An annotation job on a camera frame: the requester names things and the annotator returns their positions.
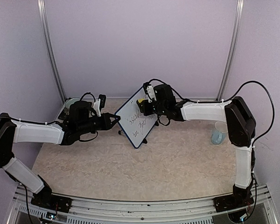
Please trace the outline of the blue framed whiteboard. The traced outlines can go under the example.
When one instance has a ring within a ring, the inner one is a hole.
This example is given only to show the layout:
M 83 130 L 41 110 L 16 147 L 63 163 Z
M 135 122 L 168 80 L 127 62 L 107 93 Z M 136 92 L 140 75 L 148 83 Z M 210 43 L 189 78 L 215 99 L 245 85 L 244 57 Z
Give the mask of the blue framed whiteboard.
M 121 117 L 119 124 L 124 129 L 134 129 L 140 121 L 152 125 L 157 121 L 157 115 L 144 116 L 137 105 L 138 99 L 148 99 L 142 87 L 138 89 L 116 112 Z

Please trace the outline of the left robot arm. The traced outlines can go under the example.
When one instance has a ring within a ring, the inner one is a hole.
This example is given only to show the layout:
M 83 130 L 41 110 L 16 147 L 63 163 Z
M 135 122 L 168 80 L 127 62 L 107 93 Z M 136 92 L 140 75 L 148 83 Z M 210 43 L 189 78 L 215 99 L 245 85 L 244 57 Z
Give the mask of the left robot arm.
M 69 114 L 62 122 L 33 122 L 0 114 L 0 168 L 33 193 L 32 204 L 53 207 L 56 197 L 43 178 L 15 157 L 12 148 L 16 143 L 50 143 L 70 146 L 80 141 L 82 135 L 108 131 L 120 121 L 120 116 L 102 113 L 104 102 L 94 104 L 79 100 L 71 104 Z

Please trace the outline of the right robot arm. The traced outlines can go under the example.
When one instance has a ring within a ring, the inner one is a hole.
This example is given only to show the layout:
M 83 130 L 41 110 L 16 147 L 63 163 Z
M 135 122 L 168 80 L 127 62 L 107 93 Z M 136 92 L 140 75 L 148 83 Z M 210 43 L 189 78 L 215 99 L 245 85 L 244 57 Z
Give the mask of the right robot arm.
M 188 99 L 177 102 L 168 84 L 153 87 L 145 83 L 143 88 L 147 99 L 138 99 L 136 103 L 144 116 L 156 114 L 174 121 L 209 120 L 227 125 L 229 141 L 236 151 L 236 177 L 232 194 L 215 197 L 214 206 L 217 212 L 223 212 L 252 205 L 256 120 L 243 98 L 210 103 L 191 102 Z

